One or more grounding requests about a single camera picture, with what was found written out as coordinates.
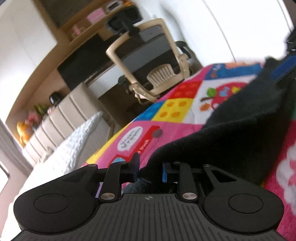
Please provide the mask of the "green snake plant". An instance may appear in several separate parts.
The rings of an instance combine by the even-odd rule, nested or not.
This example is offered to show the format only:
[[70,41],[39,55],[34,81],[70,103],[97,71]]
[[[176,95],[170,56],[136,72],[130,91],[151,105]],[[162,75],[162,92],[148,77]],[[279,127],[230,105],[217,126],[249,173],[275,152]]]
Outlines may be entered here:
[[47,114],[48,108],[45,105],[42,104],[36,104],[34,105],[34,109],[38,115],[41,117],[45,116]]

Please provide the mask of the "beige mesh office chair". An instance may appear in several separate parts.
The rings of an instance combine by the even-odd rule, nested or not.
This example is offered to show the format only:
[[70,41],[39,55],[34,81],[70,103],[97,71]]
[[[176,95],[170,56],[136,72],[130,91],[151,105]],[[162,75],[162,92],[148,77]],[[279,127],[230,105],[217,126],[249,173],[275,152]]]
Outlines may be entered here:
[[119,37],[106,54],[123,72],[118,83],[146,104],[156,102],[202,65],[186,42],[173,40],[163,19],[141,21],[134,4],[112,15],[107,27]]

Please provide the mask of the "white quilted mattress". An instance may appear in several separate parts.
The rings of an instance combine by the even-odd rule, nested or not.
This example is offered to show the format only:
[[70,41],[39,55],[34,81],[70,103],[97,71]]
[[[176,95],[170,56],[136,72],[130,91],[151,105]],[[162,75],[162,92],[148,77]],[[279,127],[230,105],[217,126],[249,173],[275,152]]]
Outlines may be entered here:
[[99,111],[74,130],[46,161],[40,162],[34,167],[14,200],[28,190],[74,171],[87,139],[102,120],[103,112]]

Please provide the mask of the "white clock radio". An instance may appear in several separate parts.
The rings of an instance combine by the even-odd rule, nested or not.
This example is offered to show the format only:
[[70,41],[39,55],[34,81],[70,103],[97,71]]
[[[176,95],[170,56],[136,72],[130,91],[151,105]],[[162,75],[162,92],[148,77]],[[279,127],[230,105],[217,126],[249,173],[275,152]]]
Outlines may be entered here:
[[124,5],[124,1],[120,1],[120,0],[114,0],[109,2],[106,7],[105,10],[107,13],[111,13],[112,11],[115,11],[119,8],[121,8]]

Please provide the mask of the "black round speaker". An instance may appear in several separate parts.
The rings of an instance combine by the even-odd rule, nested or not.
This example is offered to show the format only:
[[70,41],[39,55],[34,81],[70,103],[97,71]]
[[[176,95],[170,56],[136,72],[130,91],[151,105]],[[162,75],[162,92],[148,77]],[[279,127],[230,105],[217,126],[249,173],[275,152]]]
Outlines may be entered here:
[[57,105],[59,104],[59,102],[62,100],[62,96],[59,92],[53,92],[50,96],[49,96],[49,101],[52,105]]

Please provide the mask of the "black computer monitor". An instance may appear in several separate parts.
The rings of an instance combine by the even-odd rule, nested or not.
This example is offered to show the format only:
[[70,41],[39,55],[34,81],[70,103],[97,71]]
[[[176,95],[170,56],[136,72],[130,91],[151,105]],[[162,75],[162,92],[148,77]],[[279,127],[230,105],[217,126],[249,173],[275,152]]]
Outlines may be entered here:
[[96,34],[72,52],[57,67],[66,85],[73,90],[79,84],[85,84],[86,80],[115,65],[106,51],[118,38],[119,35],[113,35],[103,40]]

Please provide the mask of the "white desk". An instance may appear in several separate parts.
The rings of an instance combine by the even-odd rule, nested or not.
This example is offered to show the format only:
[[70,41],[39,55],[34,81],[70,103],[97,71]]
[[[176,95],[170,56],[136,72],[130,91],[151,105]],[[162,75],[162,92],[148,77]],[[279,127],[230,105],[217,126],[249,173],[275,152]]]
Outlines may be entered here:
[[112,65],[101,74],[86,80],[85,84],[99,98],[117,85],[122,75],[123,71],[117,65]]

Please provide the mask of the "yellow duck plush toy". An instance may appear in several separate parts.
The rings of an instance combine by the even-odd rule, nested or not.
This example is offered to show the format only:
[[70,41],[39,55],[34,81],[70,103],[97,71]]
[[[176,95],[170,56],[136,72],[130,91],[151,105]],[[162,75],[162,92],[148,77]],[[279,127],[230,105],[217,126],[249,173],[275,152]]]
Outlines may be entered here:
[[25,146],[31,138],[28,125],[24,121],[19,121],[16,124],[16,129],[19,135],[20,143]]

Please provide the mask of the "colourful cartoon play mat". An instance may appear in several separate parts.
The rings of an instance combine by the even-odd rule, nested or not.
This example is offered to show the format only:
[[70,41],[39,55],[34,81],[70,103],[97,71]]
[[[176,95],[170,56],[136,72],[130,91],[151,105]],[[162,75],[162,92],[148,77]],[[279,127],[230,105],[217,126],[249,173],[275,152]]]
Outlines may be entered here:
[[[246,87],[264,65],[214,64],[183,81],[126,125],[88,164],[106,168],[140,154],[144,168],[155,150],[198,132],[223,102]],[[282,149],[267,178],[260,184],[283,201],[285,212],[278,232],[295,240],[295,140]]]

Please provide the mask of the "pink box on shelf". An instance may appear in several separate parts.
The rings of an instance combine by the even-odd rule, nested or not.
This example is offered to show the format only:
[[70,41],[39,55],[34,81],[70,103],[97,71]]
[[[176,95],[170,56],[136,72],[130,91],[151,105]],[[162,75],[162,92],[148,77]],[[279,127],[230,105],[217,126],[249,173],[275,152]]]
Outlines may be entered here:
[[103,8],[98,8],[91,12],[86,19],[91,23],[95,24],[99,21],[101,21],[106,16],[106,13]]

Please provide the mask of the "beige padded bed headboard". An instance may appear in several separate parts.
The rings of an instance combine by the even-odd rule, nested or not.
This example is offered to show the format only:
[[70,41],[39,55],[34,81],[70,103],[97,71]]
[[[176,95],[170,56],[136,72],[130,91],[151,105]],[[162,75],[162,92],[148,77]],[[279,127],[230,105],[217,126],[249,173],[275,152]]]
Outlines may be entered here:
[[72,90],[39,125],[22,150],[27,161],[35,166],[50,148],[56,149],[79,126],[93,115],[103,118],[102,137],[105,144],[114,133],[114,119],[105,111],[94,93],[84,84]]

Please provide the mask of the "black knit garment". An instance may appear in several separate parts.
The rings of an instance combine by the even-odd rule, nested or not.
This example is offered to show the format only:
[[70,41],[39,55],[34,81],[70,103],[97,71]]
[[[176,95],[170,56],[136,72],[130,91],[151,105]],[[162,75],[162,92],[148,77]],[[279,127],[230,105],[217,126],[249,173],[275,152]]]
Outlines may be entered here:
[[124,193],[168,192],[164,163],[208,164],[260,185],[282,149],[295,140],[295,81],[279,88],[271,74],[280,63],[268,58],[257,77],[215,109],[203,127],[153,152]]

